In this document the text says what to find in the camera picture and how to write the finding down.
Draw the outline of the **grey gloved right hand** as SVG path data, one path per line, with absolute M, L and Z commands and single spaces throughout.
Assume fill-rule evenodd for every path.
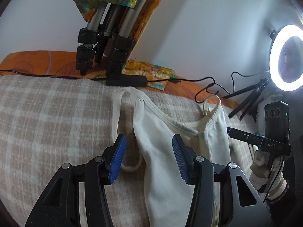
M 283 178 L 283 167 L 284 158 L 282 156 L 276 157 L 273 162 L 273 185 L 268 193 L 269 200 L 278 198 L 287 187 L 287 181 Z M 265 164 L 265 153 L 263 151 L 257 150 L 254 153 L 254 163 L 250 166 L 250 169 L 252 173 L 249 181 L 256 190 L 268 185 L 271 170 Z

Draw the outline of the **right forearm dark sleeve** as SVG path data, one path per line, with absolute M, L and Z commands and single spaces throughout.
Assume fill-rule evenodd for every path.
M 297 198 L 288 182 L 266 200 L 274 226 L 302 226 L 302 198 Z

